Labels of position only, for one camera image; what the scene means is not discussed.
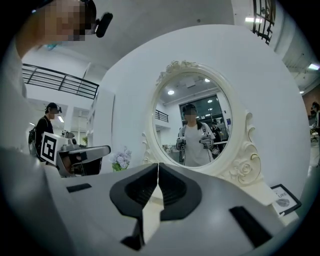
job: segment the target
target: white t-shirt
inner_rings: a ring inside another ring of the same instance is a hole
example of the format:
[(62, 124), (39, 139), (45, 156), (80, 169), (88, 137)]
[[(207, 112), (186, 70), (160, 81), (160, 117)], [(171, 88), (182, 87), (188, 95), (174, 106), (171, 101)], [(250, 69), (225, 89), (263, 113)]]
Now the white t-shirt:
[(0, 66), (0, 147), (29, 154), (27, 134), (33, 111), (26, 95), (22, 61), (13, 38)]
[[(212, 138), (215, 138), (209, 126), (206, 123), (202, 123), (207, 133), (210, 133)], [(199, 143), (201, 135), (203, 134), (203, 128), (198, 129), (198, 126), (193, 127), (185, 126), (185, 150), (184, 150), (184, 165), (188, 167), (204, 166), (214, 159), (211, 151), (205, 149), (202, 143)]]

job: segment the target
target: white curved wall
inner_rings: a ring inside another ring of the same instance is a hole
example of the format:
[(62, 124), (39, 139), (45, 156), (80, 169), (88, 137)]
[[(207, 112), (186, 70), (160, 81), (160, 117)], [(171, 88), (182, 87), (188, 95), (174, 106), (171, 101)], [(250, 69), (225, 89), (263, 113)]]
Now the white curved wall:
[(115, 64), (101, 87), (115, 93), (113, 151), (127, 146), (140, 165), (142, 132), (152, 90), (171, 61), (208, 65), (225, 76), (253, 114), (254, 141), (269, 186), (283, 184), (298, 198), (310, 160), (306, 109), (281, 59), (244, 27), (203, 25), (177, 30), (138, 47)]

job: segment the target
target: black device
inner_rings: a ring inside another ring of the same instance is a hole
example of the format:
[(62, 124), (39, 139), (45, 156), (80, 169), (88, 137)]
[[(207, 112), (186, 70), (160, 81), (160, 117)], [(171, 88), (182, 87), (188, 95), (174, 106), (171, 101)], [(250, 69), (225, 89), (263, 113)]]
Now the black device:
[[(38, 2), (36, 7), (34, 8), (34, 10), (36, 11), (37, 9), (40, 9), (40, 8), (50, 4), (52, 1), (53, 0), (41, 0)], [(93, 0), (78, 0), (78, 1), (84, 3), (85, 7), (90, 9), (90, 11), (92, 12), (92, 14), (95, 17), (97, 16), (97, 8), (96, 8), (96, 5)], [(112, 13), (105, 12), (101, 18), (97, 18), (95, 20), (95, 25), (90, 28), (91, 33), (96, 34), (96, 36), (98, 38), (102, 38), (105, 35), (113, 17), (114, 17), (114, 15)]]

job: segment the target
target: ceiling light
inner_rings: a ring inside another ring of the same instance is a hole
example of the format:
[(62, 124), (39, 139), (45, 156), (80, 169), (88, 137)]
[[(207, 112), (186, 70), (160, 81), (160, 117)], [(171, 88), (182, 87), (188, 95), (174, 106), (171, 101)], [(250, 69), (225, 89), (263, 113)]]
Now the ceiling light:
[(262, 23), (262, 18), (260, 19), (260, 18), (251, 18), (251, 17), (245, 17), (245, 21), (246, 22), (254, 22), (254, 20), (255, 20), (255, 22), (256, 23)]
[(58, 118), (59, 118), (59, 120), (60, 120), (61, 123), (64, 123), (64, 122), (65, 122), (60, 115), (58, 115)]
[(315, 65), (315, 64), (310, 64), (310, 66), (308, 68), (311, 70), (318, 70), (320, 68), (320, 66)]

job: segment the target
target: ornate white mirror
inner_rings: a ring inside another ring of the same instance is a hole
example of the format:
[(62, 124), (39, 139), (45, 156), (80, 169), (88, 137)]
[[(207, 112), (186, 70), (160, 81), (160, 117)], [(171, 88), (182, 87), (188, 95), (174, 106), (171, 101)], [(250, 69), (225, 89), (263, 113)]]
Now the ornate white mirror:
[[(252, 114), (223, 75), (200, 63), (173, 61), (160, 73), (148, 109), (143, 163), (184, 166), (228, 180), (265, 205), (275, 199), (261, 174)], [(201, 141), (204, 133), (213, 146)]]
[(184, 72), (164, 84), (158, 96), (152, 121), (161, 150), (185, 167), (213, 163), (232, 130), (230, 105), (217, 82)]

